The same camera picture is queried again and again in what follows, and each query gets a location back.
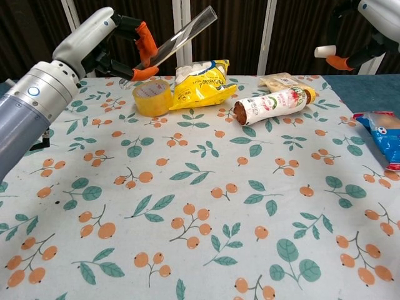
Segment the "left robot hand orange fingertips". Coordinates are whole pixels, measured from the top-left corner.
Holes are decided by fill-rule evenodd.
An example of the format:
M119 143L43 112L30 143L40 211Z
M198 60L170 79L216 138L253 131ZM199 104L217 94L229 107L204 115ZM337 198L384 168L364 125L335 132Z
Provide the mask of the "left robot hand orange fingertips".
M110 58L108 41L114 34L135 42L141 67L129 67ZM54 50L52 58L66 63L80 79L97 70L128 81L144 81L159 72L157 66L151 66L151 59L157 54L153 35L144 21L104 7L63 40Z

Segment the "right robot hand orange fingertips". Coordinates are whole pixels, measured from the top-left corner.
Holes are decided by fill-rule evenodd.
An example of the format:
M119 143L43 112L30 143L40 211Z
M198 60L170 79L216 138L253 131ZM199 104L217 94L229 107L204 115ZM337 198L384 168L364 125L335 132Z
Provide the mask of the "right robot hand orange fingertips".
M338 4L329 20L329 45L336 43L343 17L353 11L359 12L372 26L371 40L349 57L328 54L326 62L330 66L340 71L352 71L388 51L399 52L399 1L343 1Z

